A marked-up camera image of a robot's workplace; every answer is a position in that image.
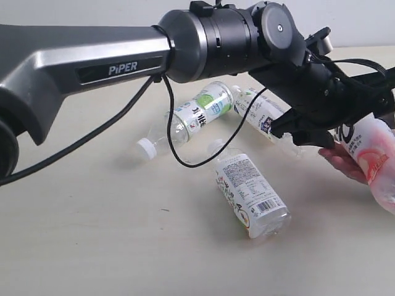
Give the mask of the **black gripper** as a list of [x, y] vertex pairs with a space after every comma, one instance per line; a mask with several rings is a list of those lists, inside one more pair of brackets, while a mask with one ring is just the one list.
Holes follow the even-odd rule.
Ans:
[[367, 59], [345, 63], [371, 67], [371, 73], [348, 76], [340, 60], [306, 51], [300, 65], [275, 62], [249, 75], [290, 106], [272, 121], [271, 133], [291, 133], [296, 146], [334, 148], [329, 130], [352, 125], [368, 114], [383, 117], [394, 112], [394, 68]]

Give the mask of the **person's open hand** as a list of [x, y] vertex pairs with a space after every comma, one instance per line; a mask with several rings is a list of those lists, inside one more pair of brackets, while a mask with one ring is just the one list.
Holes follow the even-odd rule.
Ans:
[[346, 177], [364, 185], [368, 184], [363, 170], [340, 143], [336, 142], [331, 149], [319, 148], [318, 154]]

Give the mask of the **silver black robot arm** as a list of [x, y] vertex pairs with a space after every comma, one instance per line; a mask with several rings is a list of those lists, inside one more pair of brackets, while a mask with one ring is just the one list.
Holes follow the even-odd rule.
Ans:
[[42, 144], [66, 97], [146, 78], [189, 83], [248, 73], [290, 106], [275, 120], [274, 135], [290, 133], [299, 146], [329, 148], [329, 131], [368, 114], [394, 113], [394, 69], [348, 76], [329, 58], [330, 29], [305, 38], [284, 4], [261, 1], [247, 8], [192, 1], [150, 27], [1, 25], [1, 184], [25, 178], [96, 137], [123, 112], [74, 144], [30, 168], [16, 171], [20, 134]]

